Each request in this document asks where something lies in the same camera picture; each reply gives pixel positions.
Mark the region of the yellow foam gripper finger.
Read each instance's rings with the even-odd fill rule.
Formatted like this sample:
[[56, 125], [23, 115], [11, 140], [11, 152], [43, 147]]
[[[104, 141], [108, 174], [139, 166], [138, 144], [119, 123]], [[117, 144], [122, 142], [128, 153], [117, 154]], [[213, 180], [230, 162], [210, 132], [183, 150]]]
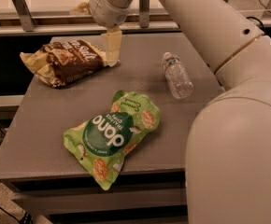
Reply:
[[89, 15], [90, 14], [90, 7], [88, 2], [82, 2], [77, 6], [73, 7], [69, 11], [70, 15]]
[[107, 31], [101, 34], [101, 36], [106, 53], [107, 65], [112, 67], [119, 61], [122, 31], [119, 27], [107, 28]]

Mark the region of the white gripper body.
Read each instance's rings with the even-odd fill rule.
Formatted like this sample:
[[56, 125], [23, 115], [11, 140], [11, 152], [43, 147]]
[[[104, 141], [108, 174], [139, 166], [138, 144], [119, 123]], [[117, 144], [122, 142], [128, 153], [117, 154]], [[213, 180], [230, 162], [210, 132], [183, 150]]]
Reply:
[[122, 25], [128, 15], [128, 8], [111, 5], [108, 0], [89, 0], [89, 10], [94, 21], [105, 28]]

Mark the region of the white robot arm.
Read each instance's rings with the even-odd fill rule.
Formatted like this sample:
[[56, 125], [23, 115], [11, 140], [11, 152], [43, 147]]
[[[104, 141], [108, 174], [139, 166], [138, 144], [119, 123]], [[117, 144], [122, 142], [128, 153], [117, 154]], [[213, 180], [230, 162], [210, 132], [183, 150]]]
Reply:
[[[132, 1], [89, 9], [111, 28]], [[189, 224], [271, 224], [271, 38], [223, 0], [159, 1], [225, 89], [189, 132]]]

